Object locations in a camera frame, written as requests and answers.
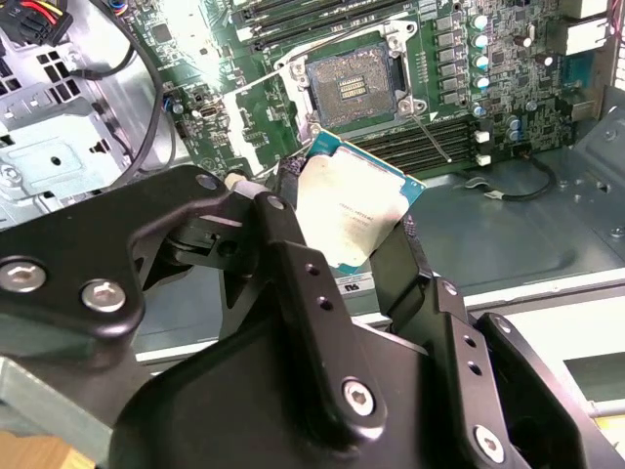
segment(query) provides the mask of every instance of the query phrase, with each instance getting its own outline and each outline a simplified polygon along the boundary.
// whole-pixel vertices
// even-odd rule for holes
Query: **small black chip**
[[[173,39],[172,33],[169,31],[169,27],[167,27],[167,24],[165,23],[157,24],[155,27],[153,27],[152,36],[154,37],[154,40],[156,42],[159,42],[161,44],[163,42],[169,42]]]
[[[506,54],[503,52],[493,52],[492,62],[494,64],[502,64],[506,60]]]

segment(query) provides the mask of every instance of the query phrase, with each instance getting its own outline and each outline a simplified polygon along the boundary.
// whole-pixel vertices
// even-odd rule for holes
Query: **yellow wire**
[[[63,11],[58,9],[57,7],[55,7],[54,5],[50,5],[49,3],[46,2],[40,2],[39,0],[37,0],[37,3],[39,5],[41,5],[42,7],[47,8],[48,10],[50,10],[52,13],[56,13],[57,15],[59,15],[60,17],[63,16]]]

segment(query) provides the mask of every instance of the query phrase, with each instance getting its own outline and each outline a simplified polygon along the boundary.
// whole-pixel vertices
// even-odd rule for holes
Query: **gray metal panel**
[[[571,151],[540,159],[556,170],[561,185],[539,200],[490,200],[447,177],[431,181],[442,185],[425,191],[412,208],[431,265],[465,295],[625,266],[625,240],[610,236],[623,200],[617,188],[598,189],[590,166]],[[545,184],[545,176],[523,161],[484,174],[508,193]]]

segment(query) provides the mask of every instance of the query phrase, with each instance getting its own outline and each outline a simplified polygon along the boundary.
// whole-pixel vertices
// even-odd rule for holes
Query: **green circuit board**
[[[495,161],[523,142],[571,139],[563,61],[536,59],[558,18],[558,0],[136,0],[124,20],[152,51],[203,168],[257,174],[323,127],[423,177],[475,165],[479,129]],[[530,28],[531,46],[519,46]]]

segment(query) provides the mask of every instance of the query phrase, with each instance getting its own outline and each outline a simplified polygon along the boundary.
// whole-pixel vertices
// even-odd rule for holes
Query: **screw hole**
[[[308,272],[309,274],[315,277],[320,274],[320,270],[313,264],[306,265],[306,272]]]
[[[316,304],[319,305],[319,308],[325,311],[332,311],[334,309],[332,302],[330,302],[330,300],[328,300],[325,296],[319,296],[316,299]]]
[[[232,257],[236,254],[238,246],[234,241],[223,241],[217,246],[217,253],[222,257]]]
[[[473,340],[473,339],[472,339],[471,337],[469,337],[468,335],[465,335],[465,336],[464,336],[464,339],[465,339],[465,342],[467,343],[467,345],[468,345],[469,347],[473,347],[473,348],[475,348],[475,347],[477,347],[477,346],[478,346],[478,344],[476,344],[476,341],[475,341],[475,340]]]
[[[210,178],[205,174],[198,174],[195,176],[195,181],[197,181],[202,188],[210,191],[217,188],[217,183],[213,180],[213,178]]]
[[[269,202],[272,207],[277,208],[278,210],[284,210],[284,204],[275,195],[270,195],[269,197],[267,197],[267,202]]]
[[[473,362],[467,363],[469,365],[469,369],[476,374],[477,376],[481,376],[481,369]]]

